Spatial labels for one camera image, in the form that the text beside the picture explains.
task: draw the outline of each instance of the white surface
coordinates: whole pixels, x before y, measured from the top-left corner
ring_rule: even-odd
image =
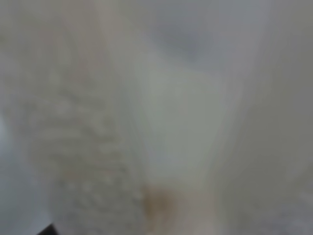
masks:
[[[134,20],[134,25],[120,17],[115,1],[96,2],[108,51],[123,79],[125,89],[121,93],[126,98],[120,107],[130,110],[128,114],[124,112],[128,119],[125,123],[131,123],[129,119],[133,118],[131,124],[137,133],[132,132],[131,125],[125,125],[125,129],[132,132],[130,136],[139,136],[138,142],[143,143],[136,156],[143,156],[142,162],[148,162],[147,166],[143,164],[148,177],[161,178],[157,179],[161,183],[156,184],[170,184],[169,188],[180,187],[167,180],[171,176],[186,177],[184,183],[194,186],[194,182],[201,182],[201,173],[208,168],[202,159],[213,160],[212,165],[217,167],[208,173],[218,185],[221,208],[230,218],[225,224],[230,224],[230,228],[245,226],[264,211],[277,209],[285,200],[291,204],[291,198],[296,198],[305,182],[312,180],[313,112],[309,102],[313,53],[312,30],[308,27],[312,25],[308,13],[312,3],[210,1],[211,20],[204,22],[210,29],[209,42],[206,34],[201,33],[205,29],[194,32],[194,25],[201,25],[203,18],[192,13],[199,9],[190,8],[190,1],[180,4],[186,6],[185,12],[177,10],[176,0],[170,1],[172,10],[165,9],[162,1],[148,1],[155,3],[151,14],[147,14],[153,23],[143,20],[138,24],[140,20]],[[128,12],[129,18],[140,18],[141,8],[134,9],[133,14],[132,10]],[[201,43],[205,41],[207,54]],[[197,47],[204,49],[197,53]],[[232,115],[216,102],[221,96],[213,96],[210,80],[221,83],[221,87],[228,82],[235,85],[219,94],[236,101],[235,95],[240,94],[237,87],[245,84],[242,79],[249,85],[245,86],[239,106],[231,102],[236,111]],[[221,125],[221,116],[227,116],[234,124]],[[222,135],[216,134],[221,133],[219,125],[223,127]],[[214,142],[214,149],[209,148],[217,136],[219,141]]]
[[[36,235],[51,222],[0,119],[0,234]]]

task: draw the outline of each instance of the dark object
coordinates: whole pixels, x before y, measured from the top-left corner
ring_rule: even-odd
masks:
[[[58,235],[57,231],[55,231],[53,225],[49,225],[46,227],[42,232],[40,232],[38,235]]]

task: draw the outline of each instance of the brown stain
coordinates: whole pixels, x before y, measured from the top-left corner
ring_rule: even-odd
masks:
[[[143,187],[142,191],[148,232],[154,232],[156,229],[168,230],[177,206],[174,193],[165,188],[147,186]]]

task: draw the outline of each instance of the textured white surface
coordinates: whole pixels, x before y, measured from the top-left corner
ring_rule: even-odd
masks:
[[[97,15],[105,17],[109,12],[102,16],[91,1],[84,0],[0,2],[10,5],[8,11],[0,7],[0,108],[46,182],[57,228],[62,235],[140,234],[140,204],[133,195],[125,164],[134,150],[122,151],[106,96],[112,88],[109,80],[116,74],[112,72]],[[60,4],[55,12],[53,2]],[[238,136],[234,156],[251,165],[226,166],[225,184],[231,186],[232,192],[227,199],[237,197],[236,205],[247,213],[241,219],[250,227],[249,235],[310,235],[312,4],[305,0],[295,5],[292,1],[275,2],[255,71],[260,79],[275,79],[270,83],[272,90],[260,96],[259,103],[249,110]],[[250,22],[244,22],[249,29]],[[229,32],[232,26],[226,27]],[[228,60],[228,65],[239,64],[233,69],[250,68],[250,54],[240,53],[247,46],[256,47],[244,40],[250,38],[249,32],[239,31],[237,40],[224,37],[225,41],[217,44],[216,48],[221,49],[225,44],[238,43]],[[133,49],[124,45],[126,48],[120,49],[122,57],[126,49]],[[128,62],[122,64],[123,68],[133,66]],[[295,156],[301,158],[296,167],[291,161]],[[255,223],[245,223],[263,208],[258,203],[245,208],[245,202],[257,196],[267,202],[278,185],[283,187],[274,179],[299,179],[299,188],[292,188],[292,198],[282,208],[273,208],[272,213]]]

